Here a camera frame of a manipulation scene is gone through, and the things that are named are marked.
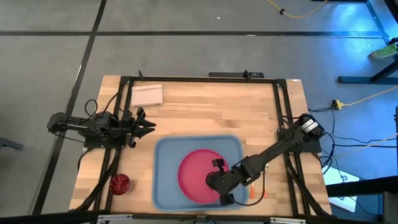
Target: plastic tray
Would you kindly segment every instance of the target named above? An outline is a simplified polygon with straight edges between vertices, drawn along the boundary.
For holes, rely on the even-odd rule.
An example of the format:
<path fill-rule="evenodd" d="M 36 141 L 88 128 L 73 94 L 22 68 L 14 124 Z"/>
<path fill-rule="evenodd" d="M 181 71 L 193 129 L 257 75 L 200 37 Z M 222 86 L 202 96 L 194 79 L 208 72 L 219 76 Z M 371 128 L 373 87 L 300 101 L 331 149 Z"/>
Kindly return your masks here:
<path fill-rule="evenodd" d="M 211 149 L 224 157 L 231 166 L 243 158 L 241 141 L 233 135 L 167 137 L 159 140 L 154 153 L 152 201 L 163 212 L 224 210 L 239 208 L 237 204 L 222 206 L 219 202 L 192 202 L 181 191 L 177 174 L 183 158 L 197 149 Z M 246 203 L 248 192 L 239 185 L 232 194 L 237 202 Z"/>

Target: black metal frame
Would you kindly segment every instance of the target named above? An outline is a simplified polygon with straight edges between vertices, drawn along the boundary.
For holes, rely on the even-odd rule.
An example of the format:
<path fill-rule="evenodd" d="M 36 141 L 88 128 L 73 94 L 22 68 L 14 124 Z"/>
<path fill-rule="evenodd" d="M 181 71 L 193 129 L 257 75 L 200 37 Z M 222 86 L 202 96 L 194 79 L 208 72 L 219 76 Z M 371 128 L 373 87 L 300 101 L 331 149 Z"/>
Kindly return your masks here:
<path fill-rule="evenodd" d="M 340 184 L 327 185 L 329 197 L 381 194 L 384 191 L 398 194 L 398 176 L 381 177 L 370 180 L 359 180 Z"/>
<path fill-rule="evenodd" d="M 246 78 L 195 78 L 195 77 L 144 77 L 139 71 L 139 76 L 138 77 L 121 77 L 120 82 L 119 82 L 119 92 L 122 92 L 123 86 L 129 82 L 129 91 L 131 91 L 131 87 L 135 81 L 163 81 L 163 82 L 221 82 L 221 83 L 268 83 L 272 84 L 273 90 L 274 90 L 274 98 L 275 98 L 275 105 L 276 105 L 276 110 L 277 110 L 277 116 L 278 116 L 278 123 L 279 123 L 279 128 L 282 129 L 284 128 L 284 123 L 282 121 L 282 107 L 280 103 L 280 96 L 279 96 L 279 88 L 281 87 L 283 95 L 284 95 L 284 102 L 285 102 L 285 107 L 286 107 L 286 112 L 287 116 L 292 117 L 292 111 L 290 107 L 290 101 L 289 101 L 289 94 L 287 91 L 287 85 L 286 85 L 286 80 L 283 79 L 264 79 L 264 78 L 251 78 L 248 74 L 246 75 Z M 120 99 L 121 95 L 118 95 L 115 108 L 114 108 L 114 114 L 118 113 L 118 108 L 120 106 Z M 129 100 L 126 99 L 126 103 L 124 106 L 124 110 L 129 108 Z M 103 163 L 101 166 L 101 171 L 103 171 L 104 167 L 108 166 L 108 161 L 109 161 L 109 156 L 110 153 L 106 153 L 104 155 Z M 286 164 L 286 169 L 288 169 L 288 163 L 290 162 L 290 155 L 289 153 L 284 154 L 284 160 Z M 301 161 L 300 157 L 298 154 L 295 154 L 295 162 L 297 165 L 297 173 L 301 179 L 301 181 L 304 181 L 303 178 L 303 170 L 301 166 Z M 296 199 L 296 194 L 295 194 L 295 189 L 294 189 L 294 182 L 291 177 L 291 175 L 287 173 L 287 179 L 288 179 L 288 185 L 289 185 L 289 194 L 290 194 L 290 200 L 291 200 L 291 205 L 292 205 L 292 213 L 293 215 L 298 215 L 299 210 L 297 207 L 297 199 Z M 99 194 L 96 198 L 95 201 L 95 207 L 93 208 L 94 210 L 98 209 L 100 203 L 99 201 L 101 200 L 101 194 Z M 306 215 L 310 214 L 310 208 L 309 204 L 306 201 L 305 197 L 302 196 L 303 200 L 303 205 L 304 205 L 304 211 Z M 112 203 L 112 194 L 110 191 L 108 191 L 108 195 L 106 197 L 106 204 L 105 204 L 105 210 L 110 211 L 111 209 L 111 203 Z"/>
<path fill-rule="evenodd" d="M 384 0 L 387 7 L 389 8 L 392 16 L 398 22 L 398 5 L 394 2 L 394 0 Z"/>
<path fill-rule="evenodd" d="M 378 72 L 372 77 L 338 77 L 339 83 L 351 83 L 351 84 L 386 84 L 386 85 L 398 85 L 398 78 L 388 78 L 389 75 L 393 74 L 398 70 L 398 60 L 394 60 L 386 68 Z"/>
<path fill-rule="evenodd" d="M 250 75 L 245 72 L 246 76 L 245 78 L 188 78 L 188 77 L 144 77 L 139 71 L 139 76 L 138 77 L 121 77 L 121 81 L 119 83 L 119 90 L 123 89 L 123 86 L 128 82 L 129 84 L 129 92 L 131 93 L 131 87 L 133 85 L 134 81 L 165 81 L 165 82 L 221 82 L 221 83 L 268 83 L 272 84 L 273 86 L 273 91 L 274 91 L 274 97 L 275 97 L 275 107 L 277 110 L 277 116 L 278 116 L 278 123 L 279 123 L 279 128 L 282 129 L 284 128 L 284 123 L 282 120 L 282 107 L 281 107 L 281 102 L 280 102 L 280 96 L 279 96 L 279 87 L 281 87 L 283 95 L 284 95 L 284 103 L 286 107 L 286 112 L 287 116 L 291 116 L 291 107 L 290 107 L 290 101 L 289 101 L 289 94 L 287 91 L 287 85 L 286 85 L 286 80 L 282 79 L 264 79 L 264 78 L 251 78 Z M 117 100 L 115 103 L 115 109 L 114 109 L 114 114 L 118 113 L 119 106 L 120 106 L 120 99 L 121 99 L 121 94 L 117 96 Z M 128 109 L 130 105 L 130 99 L 127 97 L 124 109 Z M 120 153 L 121 149 L 116 149 L 116 153 Z M 107 153 L 107 155 L 104 155 L 103 159 L 103 164 L 102 167 L 107 167 L 107 162 L 109 161 L 109 155 L 110 153 Z M 300 166 L 301 162 L 297 160 L 298 155 L 295 155 L 296 163 L 297 163 L 297 170 L 298 173 L 296 174 L 294 172 L 294 168 L 292 166 L 292 163 L 290 161 L 290 155 L 284 155 L 284 159 L 286 162 L 286 172 L 287 172 L 287 177 L 288 178 L 293 178 L 295 179 L 296 183 L 301 186 L 301 188 L 305 189 L 305 192 L 307 196 L 314 202 L 315 200 L 313 197 L 310 195 L 309 191 L 305 188 L 303 184 L 303 174 L 302 174 L 302 168 Z M 150 214 L 150 213 L 129 213 L 129 214 L 124 214 L 126 215 L 127 218 L 130 219 L 156 219 L 156 220 L 191 220 L 191 221 L 198 221 L 198 222 L 207 222 L 210 220 L 213 221 L 234 221 L 234 222 L 239 222 L 239 221 L 247 221 L 247 222 L 264 222 L 264 223 L 269 223 L 269 222 L 275 222 L 278 218 L 294 218 L 294 219 L 304 219 L 306 220 L 306 223 L 369 223 L 369 222 L 359 222 L 359 221 L 354 221 L 354 220 L 344 220 L 344 219 L 337 219 L 332 216 L 327 216 L 327 217 L 318 217 L 318 216 L 313 216 L 310 214 L 309 207 L 305 208 L 308 206 L 308 202 L 303 197 L 303 203 L 304 203 L 304 210 L 305 214 L 301 215 L 298 212 L 297 208 L 297 199 L 295 198 L 295 190 L 294 190 L 294 185 L 289 184 L 289 192 L 291 195 L 292 199 L 292 211 L 293 215 L 292 217 L 275 217 L 275 216 L 244 216 L 244 215 L 208 215 L 208 216 L 203 216 L 203 215 L 176 215 L 176 214 Z M 99 201 L 101 199 L 101 194 L 98 194 L 98 197 L 96 198 L 97 204 L 99 205 Z M 31 216 L 23 216 L 23 217 L 9 217 L 9 218 L 0 218 L 0 223 L 54 223 L 54 221 L 57 221 L 57 223 L 71 223 L 71 222 L 92 222 L 94 223 L 99 219 L 100 215 L 107 215 L 110 214 L 110 206 L 111 206 L 111 201 L 112 198 L 109 197 L 109 192 L 108 196 L 106 199 L 106 210 L 95 210 L 96 207 L 94 207 L 93 211 L 88 211 L 88 212 L 70 212 L 70 213 L 54 213 L 54 214 L 46 214 L 46 215 L 31 215 Z"/>
<path fill-rule="evenodd" d="M 396 131 L 398 133 L 398 106 L 396 107 L 396 115 L 394 117 L 395 117 L 395 121 L 396 121 Z M 397 138 L 397 161 L 398 161 L 398 138 Z"/>

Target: wire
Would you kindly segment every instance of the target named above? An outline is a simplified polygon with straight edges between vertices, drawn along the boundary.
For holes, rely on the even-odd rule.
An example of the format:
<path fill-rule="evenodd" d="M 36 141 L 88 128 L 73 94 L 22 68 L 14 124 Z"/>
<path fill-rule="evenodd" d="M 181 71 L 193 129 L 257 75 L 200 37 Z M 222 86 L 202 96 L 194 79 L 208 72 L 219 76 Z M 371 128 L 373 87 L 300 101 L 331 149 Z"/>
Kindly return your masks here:
<path fill-rule="evenodd" d="M 343 181 L 343 183 L 345 183 L 344 178 L 343 178 L 343 175 L 342 175 L 341 172 L 340 172 L 340 168 L 338 167 L 337 159 L 336 159 L 335 156 L 333 156 L 333 158 L 335 158 L 335 161 L 336 161 L 336 166 L 337 166 L 338 175 L 340 175 L 341 180 Z M 359 207 L 362 209 L 362 211 L 363 211 L 364 213 L 367 213 L 367 214 L 370 214 L 370 215 L 374 215 L 375 217 L 378 217 L 378 215 L 375 215 L 375 214 L 373 214 L 373 213 L 370 213 L 370 212 L 365 211 L 365 209 L 363 209 L 362 205 L 361 205 L 357 200 L 353 199 L 351 196 L 348 196 L 348 197 L 351 198 L 352 200 L 354 200 L 354 202 L 357 203 L 357 204 L 359 205 Z"/>
<path fill-rule="evenodd" d="M 373 141 L 382 141 L 382 139 L 372 139 L 372 140 L 369 140 L 369 141 L 365 142 L 365 141 L 361 141 L 361 140 L 358 140 L 358 139 L 355 139 L 355 138 L 343 138 L 343 137 L 336 136 L 335 135 L 335 125 L 336 125 L 335 112 L 332 110 L 331 113 L 333 115 L 333 124 L 332 124 L 333 126 L 332 126 L 332 130 L 331 130 L 331 135 L 333 135 L 333 137 L 338 138 L 338 139 L 344 139 L 344 140 L 353 140 L 353 141 L 357 141 L 357 142 L 360 142 L 360 143 L 363 143 L 363 144 L 369 144 L 370 142 L 373 142 Z M 397 139 L 396 138 L 392 138 L 392 139 L 388 139 L 387 141 L 391 141 L 391 140 L 397 140 Z"/>
<path fill-rule="evenodd" d="M 277 8 L 277 9 L 279 10 L 280 13 L 283 13 L 283 14 L 285 14 L 286 16 L 289 16 L 289 17 L 294 18 L 294 19 L 300 19 L 300 18 L 303 18 L 303 17 L 305 17 L 305 16 L 307 16 L 307 15 L 309 15 L 309 14 L 315 12 L 316 10 L 318 10 L 321 6 L 324 5 L 324 3 L 328 2 L 328 0 L 325 0 L 325 1 L 324 1 L 323 3 L 321 3 L 318 7 L 316 7 L 316 8 L 313 9 L 312 11 L 310 11 L 310 12 L 304 14 L 304 15 L 301 15 L 301 16 L 292 16 L 292 15 L 288 14 L 287 12 L 285 12 L 285 9 L 279 8 L 279 7 L 278 7 L 275 3 L 273 3 L 271 0 L 267 0 L 267 2 L 269 2 L 270 4 L 272 4 L 275 8 Z"/>
<path fill-rule="evenodd" d="M 395 90 L 396 88 L 398 88 L 398 86 L 392 87 L 392 88 L 390 88 L 390 89 L 388 89 L 388 90 L 386 90 L 386 91 L 382 91 L 382 92 L 380 92 L 380 93 L 376 93 L 375 95 L 371 95 L 371 96 L 369 96 L 369 97 L 363 98 L 362 100 L 355 101 L 354 103 L 347 103 L 347 104 L 341 103 L 341 105 L 342 105 L 342 106 L 352 106 L 352 105 L 355 105 L 355 104 L 357 104 L 357 103 L 360 103 L 360 102 L 363 102 L 363 101 L 365 101 L 365 100 L 368 100 L 368 99 L 370 99 L 370 98 L 373 98 L 373 97 L 375 97 L 375 96 L 381 95 L 381 94 L 383 94 L 383 93 L 388 93 L 388 92 L 390 92 L 390 91 L 392 91 L 392 90 Z"/>
<path fill-rule="evenodd" d="M 341 146 L 341 147 L 361 147 L 361 146 L 367 146 L 367 145 L 340 145 L 340 144 L 335 144 L 335 146 Z M 396 149 L 397 146 L 369 146 L 369 147 L 385 147 L 385 148 L 394 148 Z"/>
<path fill-rule="evenodd" d="M 90 152 L 92 149 L 87 149 L 80 157 L 79 157 L 79 161 L 77 162 L 77 172 L 79 173 L 79 169 L 80 169 L 80 162 L 81 159 L 83 158 L 83 156 L 85 156 L 85 154 L 87 154 L 88 152 Z"/>
<path fill-rule="evenodd" d="M 315 110 L 312 110 L 312 109 L 308 109 L 308 111 L 311 111 L 311 112 L 325 112 L 325 111 L 328 111 L 328 110 L 330 110 L 331 109 L 331 107 L 328 107 L 328 108 L 319 108 L 319 109 L 315 109 Z"/>
<path fill-rule="evenodd" d="M 105 109 L 102 111 L 102 113 L 100 115 L 97 116 L 97 118 L 101 118 L 102 116 L 104 116 L 106 110 L 108 109 L 109 105 L 111 104 L 111 102 L 113 101 L 113 99 L 115 99 L 115 97 L 117 97 L 117 95 L 120 93 L 120 91 L 118 91 L 115 95 L 112 96 L 112 98 L 108 101 L 108 103 L 105 106 Z"/>
<path fill-rule="evenodd" d="M 385 138 L 385 139 L 383 139 L 383 140 L 381 140 L 381 141 L 375 142 L 375 143 L 373 143 L 373 144 L 370 144 L 370 145 L 361 147 L 361 148 L 359 148 L 359 149 L 352 150 L 352 151 L 349 151 L 349 152 L 340 154 L 340 155 L 337 156 L 337 158 L 342 157 L 342 156 L 346 156 L 346 155 L 351 154 L 351 153 L 353 153 L 353 152 L 358 152 L 358 151 L 363 150 L 363 149 L 366 149 L 366 148 L 368 148 L 368 147 L 372 147 L 372 146 L 378 145 L 378 144 L 380 144 L 380 143 L 382 143 L 382 142 L 385 142 L 385 141 L 387 141 L 387 140 L 389 140 L 389 139 L 392 139 L 392 138 L 395 137 L 395 136 L 398 136 L 398 133 L 395 133 L 395 134 L 393 134 L 393 135 L 390 135 L 390 136 L 388 136 L 387 138 Z"/>
<path fill-rule="evenodd" d="M 92 112 L 91 114 L 87 111 L 87 105 L 88 105 L 89 102 L 94 102 L 94 104 L 95 104 L 94 112 Z M 92 118 L 92 117 L 95 115 L 95 113 L 97 112 L 97 110 L 98 110 L 98 104 L 97 104 L 97 101 L 96 101 L 96 100 L 90 99 L 90 100 L 88 100 L 88 101 L 85 103 L 85 112 L 86 112 L 86 114 L 88 115 L 88 118 L 87 118 L 87 119 Z"/>
<path fill-rule="evenodd" d="M 330 160 L 328 168 L 326 168 L 326 170 L 322 173 L 322 175 L 325 175 L 326 172 L 328 172 L 328 170 L 330 169 L 332 163 L 333 163 L 333 159 Z"/>
<path fill-rule="evenodd" d="M 335 140 L 333 139 L 333 137 L 332 137 L 331 134 L 329 134 L 329 133 L 326 132 L 326 131 L 323 131 L 323 132 L 324 132 L 325 134 L 329 135 L 329 137 L 331 138 L 331 141 L 333 142 L 333 144 L 331 145 L 331 151 L 330 151 L 329 157 L 328 157 L 328 159 L 322 164 L 322 168 L 324 168 L 324 167 L 328 164 L 328 162 L 331 160 L 331 157 L 332 157 L 333 154 L 335 153 Z"/>
<path fill-rule="evenodd" d="M 266 192 L 266 167 L 264 166 L 264 169 L 262 170 L 262 193 L 261 193 L 261 197 L 259 198 L 259 200 L 250 203 L 250 204 L 243 204 L 240 202 L 235 201 L 234 198 L 232 198 L 229 194 L 227 195 L 227 197 L 232 200 L 234 203 L 241 205 L 241 206 L 253 206 L 253 205 L 257 205 L 258 203 L 261 202 L 261 200 L 264 198 L 264 194 Z"/>
<path fill-rule="evenodd" d="M 73 138 L 68 138 L 68 137 L 66 137 L 66 136 L 61 136 L 61 135 L 59 135 L 59 134 L 55 134 L 55 133 L 53 133 L 54 135 L 56 135 L 56 136 L 58 136 L 58 137 L 61 137 L 61 138 L 64 138 L 64 139 L 69 139 L 69 140 L 72 140 L 72 141 L 76 141 L 76 142 L 81 142 L 81 143 L 85 143 L 85 142 L 83 142 L 83 141 L 81 141 L 81 140 L 77 140 L 77 139 L 73 139 Z"/>

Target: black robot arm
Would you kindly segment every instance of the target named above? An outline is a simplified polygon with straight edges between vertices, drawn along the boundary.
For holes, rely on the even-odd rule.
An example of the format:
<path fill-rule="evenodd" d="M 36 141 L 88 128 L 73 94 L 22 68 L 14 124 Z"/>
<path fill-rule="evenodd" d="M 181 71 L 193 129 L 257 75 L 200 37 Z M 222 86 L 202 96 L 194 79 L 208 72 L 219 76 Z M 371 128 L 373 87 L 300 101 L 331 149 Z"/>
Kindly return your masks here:
<path fill-rule="evenodd" d="M 260 154 L 246 156 L 237 164 L 233 165 L 227 172 L 220 169 L 218 172 L 209 173 L 206 178 L 206 184 L 220 194 L 221 204 L 231 204 L 233 203 L 233 195 L 231 195 L 230 192 L 239 184 L 247 186 L 258 179 L 268 162 L 284 152 L 291 150 L 293 147 L 300 146 L 303 142 L 316 141 L 323 135 L 323 128 L 318 124 L 315 118 L 309 114 L 303 114 L 296 120 L 293 126 L 285 132 L 284 137 L 271 147 Z M 221 168 L 224 166 L 224 161 L 222 159 L 216 159 L 213 161 L 213 165 Z M 293 166 L 290 167 L 290 165 L 291 163 L 288 164 L 288 172 L 292 175 L 296 174 Z"/>
<path fill-rule="evenodd" d="M 142 108 L 138 108 L 137 118 L 133 118 L 128 112 L 123 113 L 122 120 L 108 111 L 94 114 L 90 118 L 56 113 L 51 116 L 47 128 L 53 134 L 67 130 L 78 131 L 85 137 L 87 148 L 119 148 L 124 147 L 126 143 L 134 147 L 135 137 L 141 138 L 155 130 L 153 127 L 156 124 L 145 120 L 145 116 Z"/>

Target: concrete floor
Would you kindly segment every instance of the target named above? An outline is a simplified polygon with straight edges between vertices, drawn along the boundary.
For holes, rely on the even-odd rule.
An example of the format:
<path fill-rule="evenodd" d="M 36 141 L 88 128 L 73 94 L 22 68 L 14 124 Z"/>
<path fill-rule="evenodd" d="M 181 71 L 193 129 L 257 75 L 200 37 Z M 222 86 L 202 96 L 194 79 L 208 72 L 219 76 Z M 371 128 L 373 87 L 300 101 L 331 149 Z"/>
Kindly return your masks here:
<path fill-rule="evenodd" d="M 275 3 L 297 15 L 319 4 Z M 384 1 L 371 3 L 386 31 L 398 35 Z M 99 5 L 100 0 L 0 1 L 0 30 L 91 30 Z M 377 27 L 363 3 L 329 2 L 311 16 L 291 19 L 280 16 L 265 0 L 117 0 L 108 1 L 99 30 L 377 31 Z M 0 217 L 30 213 L 54 140 L 45 125 L 51 114 L 65 109 L 87 40 L 0 37 L 0 136 L 25 144 L 22 151 L 0 152 L 0 201 L 7 202 L 0 205 Z M 368 58 L 383 46 L 383 40 L 370 38 L 97 37 L 73 115 L 86 116 L 84 103 L 96 98 L 103 75 L 137 75 L 138 69 L 144 75 L 193 77 L 248 69 L 268 78 L 302 79 L 312 109 L 326 107 L 332 99 L 349 103 L 391 87 L 336 82 L 340 75 L 369 77 L 390 64 L 391 58 Z M 397 102 L 393 91 L 336 112 L 335 134 L 370 140 L 395 133 L 392 115 Z M 315 116 L 331 130 L 330 112 Z M 75 133 L 68 136 L 80 138 Z M 328 138 L 322 139 L 324 150 L 330 151 L 330 144 Z M 80 143 L 64 142 L 44 213 L 68 209 L 81 149 Z M 335 153 L 349 150 L 340 147 Z M 341 170 L 365 179 L 397 174 L 393 149 L 366 149 L 338 161 Z"/>

